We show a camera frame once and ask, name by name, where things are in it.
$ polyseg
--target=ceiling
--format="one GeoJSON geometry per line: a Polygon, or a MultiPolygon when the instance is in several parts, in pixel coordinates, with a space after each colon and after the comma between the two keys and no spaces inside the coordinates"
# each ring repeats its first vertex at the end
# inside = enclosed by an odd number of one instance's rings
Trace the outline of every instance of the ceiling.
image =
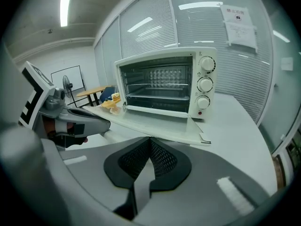
{"type": "Polygon", "coordinates": [[[47,43],[95,37],[118,1],[70,0],[68,26],[60,27],[60,0],[25,0],[4,34],[5,44],[14,58],[47,43]]]}

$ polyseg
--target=paper notice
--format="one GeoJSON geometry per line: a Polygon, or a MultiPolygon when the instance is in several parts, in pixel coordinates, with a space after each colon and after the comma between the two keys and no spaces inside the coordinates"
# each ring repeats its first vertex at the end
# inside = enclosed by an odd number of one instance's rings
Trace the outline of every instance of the paper notice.
{"type": "Polygon", "coordinates": [[[257,50],[254,28],[241,24],[225,23],[229,45],[232,43],[252,47],[257,50]]]}
{"type": "Polygon", "coordinates": [[[225,22],[253,26],[247,8],[240,8],[229,5],[220,5],[225,22]]]}
{"type": "Polygon", "coordinates": [[[292,57],[282,58],[281,59],[281,69],[293,71],[293,58],[292,57]]]}

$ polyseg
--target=whiteboard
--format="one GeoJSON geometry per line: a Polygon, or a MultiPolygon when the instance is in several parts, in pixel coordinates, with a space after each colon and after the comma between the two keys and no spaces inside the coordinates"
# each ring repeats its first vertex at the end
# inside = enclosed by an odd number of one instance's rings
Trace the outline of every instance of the whiteboard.
{"type": "Polygon", "coordinates": [[[58,88],[63,89],[63,77],[67,75],[69,82],[73,84],[73,90],[83,88],[79,65],[64,70],[59,70],[51,74],[51,80],[58,88]]]}

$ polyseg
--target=window blinds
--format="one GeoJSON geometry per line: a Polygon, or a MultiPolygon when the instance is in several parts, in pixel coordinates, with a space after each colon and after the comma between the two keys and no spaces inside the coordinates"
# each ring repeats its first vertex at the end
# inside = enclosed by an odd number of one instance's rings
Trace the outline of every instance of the window blinds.
{"type": "Polygon", "coordinates": [[[271,37],[258,0],[172,0],[172,3],[179,46],[217,48],[216,92],[233,95],[257,122],[266,104],[272,76],[271,37]],[[253,48],[228,45],[218,2],[248,8],[257,27],[258,53],[253,48]]]}
{"type": "Polygon", "coordinates": [[[117,18],[103,35],[103,60],[105,74],[109,85],[117,85],[113,65],[121,60],[119,39],[119,18],[117,18]]]}
{"type": "Polygon", "coordinates": [[[94,48],[95,64],[100,86],[108,85],[107,77],[105,75],[104,63],[103,63],[103,41],[102,38],[98,41],[98,44],[94,48]]]}
{"type": "Polygon", "coordinates": [[[120,15],[122,57],[177,47],[168,0],[137,0],[120,15]]]}

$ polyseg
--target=white table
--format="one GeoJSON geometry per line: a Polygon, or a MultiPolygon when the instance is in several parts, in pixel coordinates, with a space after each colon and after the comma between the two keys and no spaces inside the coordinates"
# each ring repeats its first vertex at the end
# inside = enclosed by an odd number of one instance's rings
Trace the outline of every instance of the white table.
{"type": "MultiPolygon", "coordinates": [[[[232,96],[215,94],[212,116],[205,122],[194,120],[191,123],[190,118],[186,125],[173,117],[130,110],[112,115],[104,108],[84,108],[127,127],[126,130],[134,129],[139,135],[158,136],[160,132],[160,137],[164,139],[171,140],[172,136],[175,141],[213,152],[252,177],[269,195],[277,191],[276,173],[268,147],[252,118],[232,96]],[[210,146],[203,146],[199,128],[210,138],[210,146]]],[[[115,132],[120,133],[122,127],[117,127],[115,132]]]]}

